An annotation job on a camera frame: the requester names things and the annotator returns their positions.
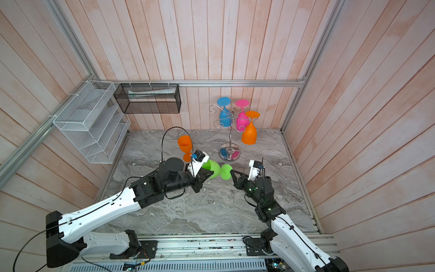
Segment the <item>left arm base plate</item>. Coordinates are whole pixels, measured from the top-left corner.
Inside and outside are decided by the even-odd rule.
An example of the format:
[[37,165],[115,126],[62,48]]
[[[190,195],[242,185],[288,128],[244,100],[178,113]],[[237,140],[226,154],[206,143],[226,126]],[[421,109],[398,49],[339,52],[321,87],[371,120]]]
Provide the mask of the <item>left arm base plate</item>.
[[133,241],[129,243],[129,247],[119,255],[111,253],[111,260],[128,259],[128,258],[155,258],[157,250],[157,240]]

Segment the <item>green plastic wine glass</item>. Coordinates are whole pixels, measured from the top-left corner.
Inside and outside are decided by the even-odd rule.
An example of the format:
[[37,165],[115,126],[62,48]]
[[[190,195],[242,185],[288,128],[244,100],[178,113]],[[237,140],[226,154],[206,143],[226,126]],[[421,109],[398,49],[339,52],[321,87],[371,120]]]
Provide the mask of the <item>green plastic wine glass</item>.
[[223,180],[229,180],[232,178],[231,170],[233,170],[233,168],[229,164],[220,166],[217,162],[209,159],[205,164],[202,165],[202,168],[214,172],[210,179],[214,179],[218,176],[220,176]]

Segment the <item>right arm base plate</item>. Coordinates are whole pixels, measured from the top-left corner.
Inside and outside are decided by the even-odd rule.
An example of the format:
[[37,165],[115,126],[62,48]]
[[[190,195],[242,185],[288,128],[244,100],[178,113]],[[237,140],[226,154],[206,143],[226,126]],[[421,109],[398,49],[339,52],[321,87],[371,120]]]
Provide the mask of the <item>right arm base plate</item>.
[[269,242],[263,237],[253,238],[251,236],[244,236],[242,241],[245,244],[248,256],[268,256],[273,254]]

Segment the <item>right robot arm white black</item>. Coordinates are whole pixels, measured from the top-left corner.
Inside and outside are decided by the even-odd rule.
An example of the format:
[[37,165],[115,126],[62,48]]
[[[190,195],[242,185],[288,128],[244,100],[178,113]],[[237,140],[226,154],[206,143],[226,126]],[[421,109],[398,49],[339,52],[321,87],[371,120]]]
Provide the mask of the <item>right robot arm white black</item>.
[[256,203],[255,212],[260,221],[268,225],[262,234],[268,251],[278,255],[295,272],[347,272],[347,264],[315,245],[292,221],[274,198],[271,178],[249,176],[230,171],[234,187],[245,192]]

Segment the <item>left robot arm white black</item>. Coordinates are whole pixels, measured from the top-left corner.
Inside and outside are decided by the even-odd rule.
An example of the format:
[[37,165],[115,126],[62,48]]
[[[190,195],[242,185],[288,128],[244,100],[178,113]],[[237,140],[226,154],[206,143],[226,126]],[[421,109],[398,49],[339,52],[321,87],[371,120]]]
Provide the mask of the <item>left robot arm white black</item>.
[[92,233],[92,230],[122,215],[162,201],[167,193],[191,187],[198,193],[203,183],[213,175],[203,168],[207,154],[196,151],[191,162],[169,158],[156,170],[139,178],[114,196],[81,210],[46,216],[46,261],[49,268],[60,267],[89,253],[109,253],[111,258],[136,256],[140,242],[133,230],[121,233]]

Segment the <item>orange wine glass front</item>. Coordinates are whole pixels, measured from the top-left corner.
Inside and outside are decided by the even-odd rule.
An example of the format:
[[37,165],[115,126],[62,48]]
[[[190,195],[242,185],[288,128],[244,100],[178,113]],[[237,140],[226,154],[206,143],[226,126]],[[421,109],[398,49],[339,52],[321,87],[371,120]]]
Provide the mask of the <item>orange wine glass front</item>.
[[191,141],[191,138],[187,135],[181,136],[177,141],[180,150],[184,153],[183,161],[190,162],[191,161],[191,155],[192,155],[192,149],[193,144]]

